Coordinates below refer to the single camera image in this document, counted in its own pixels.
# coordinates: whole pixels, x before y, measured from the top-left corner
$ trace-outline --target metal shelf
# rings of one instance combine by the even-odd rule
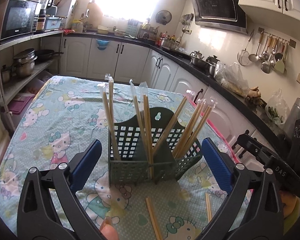
[[[26,34],[26,36],[21,35],[20,37],[17,36],[14,39],[10,40],[8,39],[7,41],[2,41],[2,44],[0,44],[0,50],[6,49],[8,47],[11,47],[13,45],[16,45],[18,43],[24,42],[24,41],[29,41],[45,36],[50,36],[54,34],[60,34],[63,33],[63,30],[61,31],[52,31],[52,32],[46,32],[46,33],[39,33],[39,34]]]
[[[16,96],[16,94],[25,87],[26,84],[28,84],[33,78],[35,78],[39,73],[45,70],[49,65],[51,65],[56,60],[59,60],[59,57],[55,57],[46,62],[36,64],[34,66],[34,70],[31,76],[28,76],[23,79],[15,76],[12,77],[8,83],[4,84],[3,91],[4,91],[4,99],[6,101],[6,104],[8,104]],[[3,106],[3,101],[1,96],[0,96],[0,106]]]

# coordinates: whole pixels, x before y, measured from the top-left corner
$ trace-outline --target utensil rack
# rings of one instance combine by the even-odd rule
[[[150,109],[152,142],[154,144],[158,141],[172,116],[173,112],[163,107]],[[110,184],[138,184],[149,181],[149,168],[154,169],[153,180],[155,183],[160,180],[179,180],[189,168],[202,158],[201,145],[198,140],[195,141],[183,158],[173,158],[171,152],[185,129],[178,122],[170,131],[167,141],[162,144],[154,156],[154,164],[148,163],[136,115],[125,122],[115,123],[114,125],[121,161],[114,160],[109,135],[108,166]]]

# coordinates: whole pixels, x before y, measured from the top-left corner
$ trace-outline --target hello kitty print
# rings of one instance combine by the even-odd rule
[[[49,146],[53,151],[50,170],[55,169],[60,163],[68,163],[66,149],[71,145],[70,131],[65,133],[55,132],[49,136]]]

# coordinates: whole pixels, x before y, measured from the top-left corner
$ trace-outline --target kettle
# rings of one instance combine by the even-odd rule
[[[200,51],[194,51],[190,53],[190,57],[196,57],[198,59],[202,59],[202,54],[200,53]]]

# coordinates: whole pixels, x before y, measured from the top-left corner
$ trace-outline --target kitchen counter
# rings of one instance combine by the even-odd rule
[[[88,37],[88,38],[95,38],[100,40],[111,40],[117,42],[131,43],[131,44],[136,44],[139,46],[151,48],[159,52],[163,56],[171,59],[172,61],[180,65],[190,74],[198,78],[201,82],[211,87],[220,95],[222,95],[225,99],[227,99],[235,108],[237,108],[251,122],[253,126],[257,128],[257,130],[267,139],[267,141],[270,143],[270,145],[274,148],[274,150],[278,154],[280,154],[282,157],[287,156],[288,150],[286,147],[286,143],[277,137],[278,135],[281,135],[283,131],[279,127],[277,127],[273,122],[270,121],[264,109],[262,109],[260,106],[258,107],[252,106],[247,101],[245,101],[244,98],[222,87],[214,79],[210,78],[202,69],[191,64],[190,60],[171,55],[169,52],[167,52],[167,50],[162,49],[159,46],[145,44],[144,42],[141,42],[137,39],[127,38],[127,37],[116,37],[111,34],[100,35],[96,33],[71,33],[68,36]]]

